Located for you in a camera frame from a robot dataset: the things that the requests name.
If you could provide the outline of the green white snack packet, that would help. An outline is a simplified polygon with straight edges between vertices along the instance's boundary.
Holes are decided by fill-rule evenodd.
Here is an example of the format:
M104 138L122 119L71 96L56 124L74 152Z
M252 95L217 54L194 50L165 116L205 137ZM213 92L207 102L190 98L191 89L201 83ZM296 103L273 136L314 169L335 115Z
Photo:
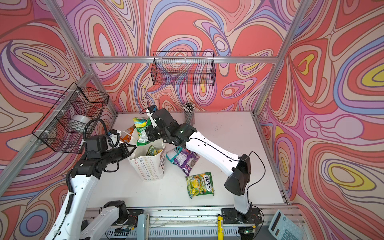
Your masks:
M133 118L133 122L135 124L137 133L138 133L138 140L137 145L138 146L144 146L150 143L149 137L147 135L147 127L151 126L151 120L149 118L139 118L135 117Z

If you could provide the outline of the small green packet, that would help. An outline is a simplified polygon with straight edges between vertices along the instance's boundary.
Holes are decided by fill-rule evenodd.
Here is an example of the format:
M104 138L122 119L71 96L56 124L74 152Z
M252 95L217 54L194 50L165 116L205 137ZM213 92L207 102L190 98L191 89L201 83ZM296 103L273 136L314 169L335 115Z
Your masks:
M153 157L153 156L156 156L157 154L159 154L163 149L162 148L156 148L154 146L150 146L147 153L146 153L146 156L147 157Z

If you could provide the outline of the white patterned paper bag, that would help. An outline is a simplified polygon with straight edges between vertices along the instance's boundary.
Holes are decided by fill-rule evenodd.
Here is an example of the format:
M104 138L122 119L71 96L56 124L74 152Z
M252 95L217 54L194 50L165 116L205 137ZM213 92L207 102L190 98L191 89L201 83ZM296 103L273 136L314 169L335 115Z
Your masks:
M164 176L165 171L166 145L163 143L162 140L159 139L145 146L138 146L137 130L134 130L132 136L133 138L131 139L129 144L135 144L137 146L137 149L133 152L130 157L128 157L129 163L134 168L134 170L143 182L161 180ZM162 148L163 150L156 156L147 157L146 153L150 146Z

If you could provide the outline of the yellow green Fox's packet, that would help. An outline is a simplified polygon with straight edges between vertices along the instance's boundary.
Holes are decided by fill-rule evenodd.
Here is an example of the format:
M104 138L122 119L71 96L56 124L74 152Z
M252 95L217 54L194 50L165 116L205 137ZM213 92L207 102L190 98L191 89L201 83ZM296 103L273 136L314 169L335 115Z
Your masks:
M214 195L214 183L211 172L186 177L187 192L190 199L197 196Z

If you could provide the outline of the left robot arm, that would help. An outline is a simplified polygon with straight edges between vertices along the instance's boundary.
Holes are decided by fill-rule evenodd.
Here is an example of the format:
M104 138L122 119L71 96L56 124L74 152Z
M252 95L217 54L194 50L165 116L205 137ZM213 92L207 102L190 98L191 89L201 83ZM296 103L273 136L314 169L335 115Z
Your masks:
M74 168L66 175L69 188L60 213L46 236L47 240L99 240L113 225L124 225L130 217L124 201L111 201L85 228L82 222L93 191L102 173L110 164L127 159L136 150L135 145L121 143L109 148L107 144L88 143Z

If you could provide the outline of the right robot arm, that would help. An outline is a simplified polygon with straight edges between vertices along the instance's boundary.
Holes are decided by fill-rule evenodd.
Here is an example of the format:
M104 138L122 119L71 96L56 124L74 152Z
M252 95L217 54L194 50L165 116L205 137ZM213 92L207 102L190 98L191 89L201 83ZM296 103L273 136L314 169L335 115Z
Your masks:
M250 204L246 190L252 173L249 155L238 156L224 150L205 138L193 126L187 123L179 124L166 109L150 106L145 113L152 124L146 129L149 141L161 139L165 144L195 152L213 163L228 176L224 186L234 196L235 210L243 215L249 212Z

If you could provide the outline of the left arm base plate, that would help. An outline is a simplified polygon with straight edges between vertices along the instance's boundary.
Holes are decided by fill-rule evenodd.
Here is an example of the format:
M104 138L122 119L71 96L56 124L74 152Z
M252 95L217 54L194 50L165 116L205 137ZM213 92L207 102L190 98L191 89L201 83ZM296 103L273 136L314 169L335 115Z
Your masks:
M127 226L128 228L136 227L138 225L138 217L143 214L143 209L128 209L128 216L123 220L118 220L114 222L111 227L123 227Z

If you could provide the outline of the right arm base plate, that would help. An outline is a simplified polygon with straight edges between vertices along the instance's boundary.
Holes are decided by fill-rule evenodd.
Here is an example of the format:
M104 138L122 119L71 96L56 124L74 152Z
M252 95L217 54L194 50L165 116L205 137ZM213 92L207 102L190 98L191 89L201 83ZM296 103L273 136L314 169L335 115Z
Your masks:
M263 222L262 213L259 208L250 207L246 214L242 214L235 208L222 208L221 216L224 224L253 224L260 225Z

